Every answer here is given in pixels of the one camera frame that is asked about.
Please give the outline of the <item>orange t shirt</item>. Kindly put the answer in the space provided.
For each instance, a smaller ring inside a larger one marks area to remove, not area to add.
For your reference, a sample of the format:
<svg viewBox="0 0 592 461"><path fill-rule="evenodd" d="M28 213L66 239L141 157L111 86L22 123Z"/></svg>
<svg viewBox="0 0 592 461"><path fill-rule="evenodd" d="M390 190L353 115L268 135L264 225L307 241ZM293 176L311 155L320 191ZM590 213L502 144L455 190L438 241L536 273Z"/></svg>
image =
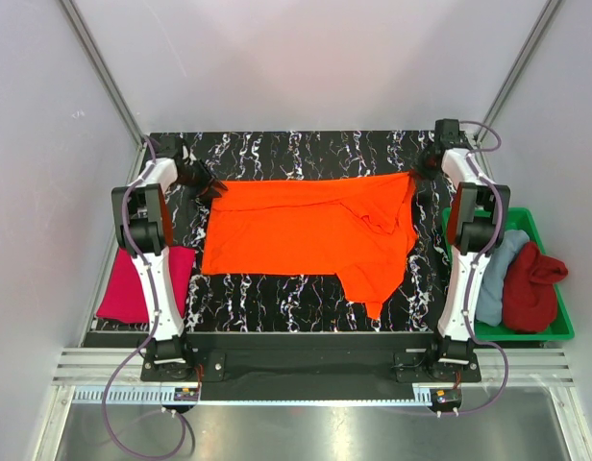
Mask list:
<svg viewBox="0 0 592 461"><path fill-rule="evenodd" d="M381 318L417 240L409 173L226 185L211 205L203 274L336 276L348 302Z"/></svg>

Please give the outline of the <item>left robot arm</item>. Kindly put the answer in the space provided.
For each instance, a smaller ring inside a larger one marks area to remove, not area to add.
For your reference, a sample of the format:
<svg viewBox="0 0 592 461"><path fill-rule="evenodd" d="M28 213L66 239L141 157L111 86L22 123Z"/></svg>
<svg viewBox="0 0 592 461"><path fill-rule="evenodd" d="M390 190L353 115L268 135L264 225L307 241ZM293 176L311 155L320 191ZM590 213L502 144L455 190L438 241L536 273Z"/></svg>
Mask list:
<svg viewBox="0 0 592 461"><path fill-rule="evenodd" d="M189 380L202 366L187 339L169 270L174 238L165 194L171 186L183 185L195 199L208 203L228 187L189 152L183 138L149 138L146 144L150 159L141 173L111 191L116 240L134 265L149 321L148 337L136 348L143 354L141 379Z"/></svg>

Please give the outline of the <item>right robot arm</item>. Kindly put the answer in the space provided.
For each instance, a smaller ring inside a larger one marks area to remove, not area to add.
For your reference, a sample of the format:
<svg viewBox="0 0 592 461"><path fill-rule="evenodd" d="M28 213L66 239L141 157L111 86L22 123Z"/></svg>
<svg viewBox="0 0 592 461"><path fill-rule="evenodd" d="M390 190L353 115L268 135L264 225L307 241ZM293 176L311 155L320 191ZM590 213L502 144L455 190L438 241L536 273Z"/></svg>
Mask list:
<svg viewBox="0 0 592 461"><path fill-rule="evenodd" d="M456 119L437 120L433 141L416 167L416 173L426 179L444 174L456 190L445 228L452 247L450 283L424 358L428 375L440 381L455 381L461 373L478 369L477 303L485 270L503 242L510 198L509 187L496 184L476 160L479 153L499 149L501 138L496 136L491 148L475 147L461 128L464 124Z"/></svg>

